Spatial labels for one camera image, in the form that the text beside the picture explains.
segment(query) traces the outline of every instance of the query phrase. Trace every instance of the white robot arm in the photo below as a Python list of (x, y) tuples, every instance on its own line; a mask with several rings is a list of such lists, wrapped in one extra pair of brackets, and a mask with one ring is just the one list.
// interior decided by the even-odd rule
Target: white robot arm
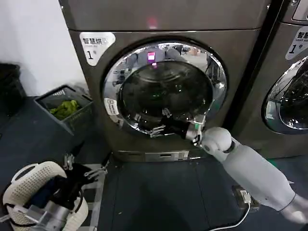
[(308, 223), (308, 200), (297, 195), (286, 176), (252, 148), (240, 144), (228, 130), (210, 128), (198, 145), (213, 155), (226, 172), (260, 204), (297, 223)]

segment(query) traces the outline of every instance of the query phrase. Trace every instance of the plastic crate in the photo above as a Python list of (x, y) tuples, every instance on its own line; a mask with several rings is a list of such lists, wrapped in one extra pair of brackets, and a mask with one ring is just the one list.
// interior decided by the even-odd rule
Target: plastic crate
[[(57, 119), (50, 110), (57, 108), (63, 101), (76, 100), (79, 110), (64, 120)], [(76, 135), (93, 128), (93, 102), (88, 96), (78, 93), (73, 88), (63, 85), (35, 99), (39, 107), (70, 134)]]

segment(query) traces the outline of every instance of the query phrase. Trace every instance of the washing machine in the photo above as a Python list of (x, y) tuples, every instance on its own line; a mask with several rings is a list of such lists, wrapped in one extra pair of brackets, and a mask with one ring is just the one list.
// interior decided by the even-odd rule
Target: washing machine
[(266, 158), (308, 154), (308, 0), (283, 4), (231, 128)]
[(123, 161), (199, 158), (161, 124), (221, 126), (269, 0), (61, 0), (97, 109)]

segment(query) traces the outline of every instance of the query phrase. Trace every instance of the washing machine door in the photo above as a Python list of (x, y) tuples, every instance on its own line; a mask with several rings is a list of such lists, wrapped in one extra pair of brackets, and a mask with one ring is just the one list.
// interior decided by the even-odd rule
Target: washing machine door
[(268, 127), (283, 134), (308, 132), (308, 58), (294, 63), (269, 91), (264, 102)]
[(110, 118), (122, 129), (151, 136), (163, 116), (204, 125), (222, 106), (226, 71), (205, 48), (182, 41), (146, 44), (111, 66), (102, 97)]

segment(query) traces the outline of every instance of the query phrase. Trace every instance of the white sticker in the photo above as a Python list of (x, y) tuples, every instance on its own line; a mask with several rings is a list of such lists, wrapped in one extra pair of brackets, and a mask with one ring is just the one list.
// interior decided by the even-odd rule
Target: white sticker
[(79, 37), (87, 62), (91, 66), (96, 66), (101, 56), (116, 41), (111, 32), (81, 32)]
[(108, 115), (115, 116), (119, 114), (119, 111), (116, 105), (116, 100), (104, 98), (104, 104), (105, 104), (105, 108), (106, 108)]
[(285, 55), (286, 60), (291, 60), (296, 57), (298, 54), (303, 52), (308, 48), (308, 26), (301, 27), (296, 36), (293, 39), (293, 42)]

